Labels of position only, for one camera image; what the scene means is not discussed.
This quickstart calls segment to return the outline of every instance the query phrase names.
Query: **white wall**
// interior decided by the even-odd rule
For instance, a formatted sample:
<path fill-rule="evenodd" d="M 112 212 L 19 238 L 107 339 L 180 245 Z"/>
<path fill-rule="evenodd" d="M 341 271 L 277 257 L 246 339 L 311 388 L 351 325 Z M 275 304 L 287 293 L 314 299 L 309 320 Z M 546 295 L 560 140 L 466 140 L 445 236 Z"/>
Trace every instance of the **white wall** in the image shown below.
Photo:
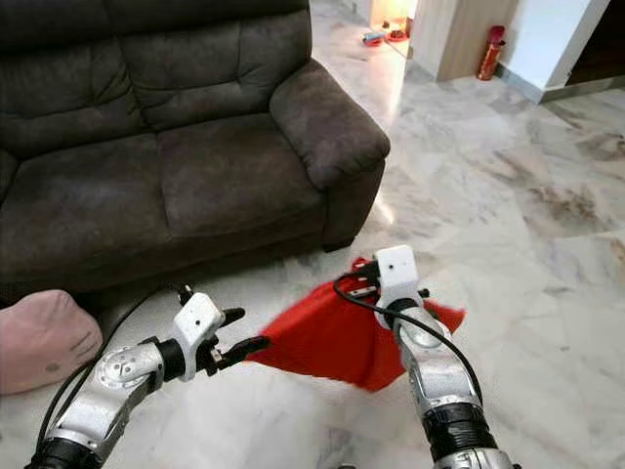
<path fill-rule="evenodd" d="M 501 63 L 540 89 L 562 86 L 608 3 L 520 0 Z"/>
<path fill-rule="evenodd" d="M 410 36 L 414 53 L 412 59 L 436 78 L 459 2 L 423 0 L 417 5 L 417 16 Z"/>
<path fill-rule="evenodd" d="M 343 0 L 343 3 L 350 9 L 356 6 L 357 14 L 369 24 L 371 18 L 371 0 Z"/>

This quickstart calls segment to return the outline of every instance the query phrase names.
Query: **sofa backrest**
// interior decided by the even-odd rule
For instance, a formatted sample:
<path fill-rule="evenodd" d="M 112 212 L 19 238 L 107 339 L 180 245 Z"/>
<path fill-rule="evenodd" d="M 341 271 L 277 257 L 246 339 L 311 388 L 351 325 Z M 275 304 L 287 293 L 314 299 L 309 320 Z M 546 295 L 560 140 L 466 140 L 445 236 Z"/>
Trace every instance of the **sofa backrest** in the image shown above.
<path fill-rule="evenodd" d="M 311 43 L 308 0 L 0 0 L 0 149 L 266 111 Z"/>

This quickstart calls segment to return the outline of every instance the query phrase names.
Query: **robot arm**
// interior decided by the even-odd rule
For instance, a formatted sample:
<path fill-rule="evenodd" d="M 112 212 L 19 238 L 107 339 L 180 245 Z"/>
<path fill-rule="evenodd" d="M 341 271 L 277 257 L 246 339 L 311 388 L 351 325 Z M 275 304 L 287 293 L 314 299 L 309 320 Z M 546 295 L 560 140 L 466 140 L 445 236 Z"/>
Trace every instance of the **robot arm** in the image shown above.
<path fill-rule="evenodd" d="M 189 381 L 199 370 L 213 375 L 269 345 L 247 339 L 221 354 L 215 332 L 242 318 L 241 309 L 217 309 L 203 293 L 185 302 L 173 322 L 172 338 L 155 337 L 104 355 L 88 384 L 53 423 L 27 469 L 99 469 L 112 452 L 132 410 L 163 382 Z"/>
<path fill-rule="evenodd" d="M 380 284 L 377 306 L 418 320 L 450 341 L 449 329 L 423 309 L 412 250 L 397 246 L 378 251 L 374 258 Z M 376 315 L 395 333 L 435 469 L 520 468 L 497 448 L 484 419 L 476 383 L 459 357 L 415 324 Z"/>

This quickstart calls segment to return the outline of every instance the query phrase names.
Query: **cable connector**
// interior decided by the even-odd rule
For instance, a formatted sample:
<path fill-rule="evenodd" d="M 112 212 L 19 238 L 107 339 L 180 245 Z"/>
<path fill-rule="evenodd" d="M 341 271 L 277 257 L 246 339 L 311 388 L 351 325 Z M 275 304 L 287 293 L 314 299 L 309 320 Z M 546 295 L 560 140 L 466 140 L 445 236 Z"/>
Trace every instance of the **cable connector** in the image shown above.
<path fill-rule="evenodd" d="M 187 285 L 180 285 L 178 288 L 178 301 L 180 302 L 180 306 L 184 306 L 188 300 L 193 296 L 193 289 Z"/>
<path fill-rule="evenodd" d="M 378 278 L 380 277 L 380 267 L 378 266 L 378 261 L 367 262 L 362 267 L 356 269 L 354 274 L 359 277 L 365 277 L 367 280 L 377 285 L 379 283 Z"/>

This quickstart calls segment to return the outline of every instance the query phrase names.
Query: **wall baseboard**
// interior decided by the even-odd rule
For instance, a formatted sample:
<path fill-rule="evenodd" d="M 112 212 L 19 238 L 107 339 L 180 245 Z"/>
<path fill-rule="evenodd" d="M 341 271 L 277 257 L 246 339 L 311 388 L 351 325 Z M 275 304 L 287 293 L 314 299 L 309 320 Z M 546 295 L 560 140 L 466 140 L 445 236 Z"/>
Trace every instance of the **wall baseboard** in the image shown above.
<path fill-rule="evenodd" d="M 541 103 L 547 103 L 548 101 L 561 100 L 564 98 L 571 98 L 573 96 L 598 93 L 612 88 L 625 87 L 625 75 L 546 90 L 529 83 L 513 71 L 508 70 L 506 66 L 502 64 L 497 65 L 495 75 L 513 88 L 519 90 L 526 98 L 533 103 L 537 103 L 538 105 Z"/>

